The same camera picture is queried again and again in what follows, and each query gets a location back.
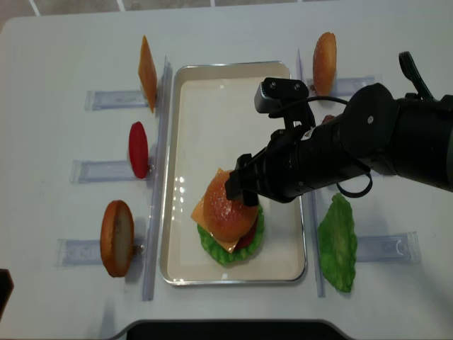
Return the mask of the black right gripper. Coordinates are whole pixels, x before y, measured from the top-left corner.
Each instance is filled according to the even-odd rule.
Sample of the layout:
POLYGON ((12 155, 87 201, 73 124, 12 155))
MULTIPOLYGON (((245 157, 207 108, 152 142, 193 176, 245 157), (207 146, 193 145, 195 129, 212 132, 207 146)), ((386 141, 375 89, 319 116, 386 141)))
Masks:
POLYGON ((337 123, 325 123, 303 132, 300 126, 277 130, 267 147, 256 155, 242 154, 225 182, 226 198, 248 207, 258 196, 279 203, 326 186, 365 175, 370 168, 347 152, 337 123))

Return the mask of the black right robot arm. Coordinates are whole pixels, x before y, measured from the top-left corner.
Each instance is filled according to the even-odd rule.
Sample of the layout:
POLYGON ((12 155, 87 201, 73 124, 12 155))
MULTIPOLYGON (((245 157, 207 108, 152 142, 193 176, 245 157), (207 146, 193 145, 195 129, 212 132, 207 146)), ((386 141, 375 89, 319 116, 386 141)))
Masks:
POLYGON ((452 189, 452 97, 395 99, 382 84, 360 89, 338 116, 315 125, 309 99, 270 113, 284 118, 258 154, 243 154, 225 183, 229 200, 280 203, 377 172, 452 189))

